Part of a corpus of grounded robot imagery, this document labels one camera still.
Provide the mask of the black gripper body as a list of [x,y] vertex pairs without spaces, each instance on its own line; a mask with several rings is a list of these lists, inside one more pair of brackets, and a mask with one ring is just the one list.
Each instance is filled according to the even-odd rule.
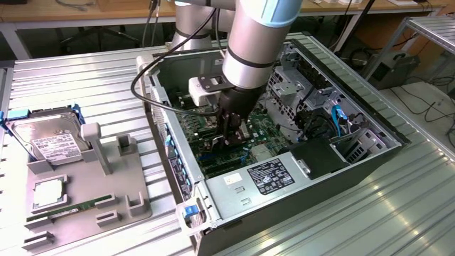
[[262,86],[254,89],[242,89],[234,86],[230,89],[221,91],[217,120],[220,120],[225,114],[236,114],[240,119],[246,119],[262,93]]

